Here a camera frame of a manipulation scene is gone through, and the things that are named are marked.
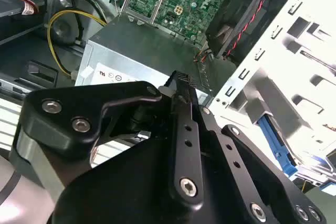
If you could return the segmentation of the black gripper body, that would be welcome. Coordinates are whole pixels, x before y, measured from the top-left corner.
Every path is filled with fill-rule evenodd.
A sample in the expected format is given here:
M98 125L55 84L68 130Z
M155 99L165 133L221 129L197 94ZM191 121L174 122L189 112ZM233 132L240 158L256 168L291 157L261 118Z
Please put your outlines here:
M196 159L201 180L190 197L173 181L168 143L150 140L76 178L61 194L53 223L301 223L295 196L231 138L209 137Z

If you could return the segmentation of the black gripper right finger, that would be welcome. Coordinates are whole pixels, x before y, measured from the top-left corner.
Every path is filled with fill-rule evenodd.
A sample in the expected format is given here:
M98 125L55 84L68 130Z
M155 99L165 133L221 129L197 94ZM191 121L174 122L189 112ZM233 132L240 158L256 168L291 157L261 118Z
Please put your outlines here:
M181 74L181 205L191 223L326 223L236 126L219 127Z

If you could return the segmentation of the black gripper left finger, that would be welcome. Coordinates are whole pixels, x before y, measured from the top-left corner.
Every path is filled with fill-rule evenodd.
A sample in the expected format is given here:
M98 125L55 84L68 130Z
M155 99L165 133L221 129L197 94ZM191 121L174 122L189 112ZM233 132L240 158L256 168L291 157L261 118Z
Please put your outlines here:
M194 81L175 71L145 81L33 91L17 152L58 209L199 209L203 172Z

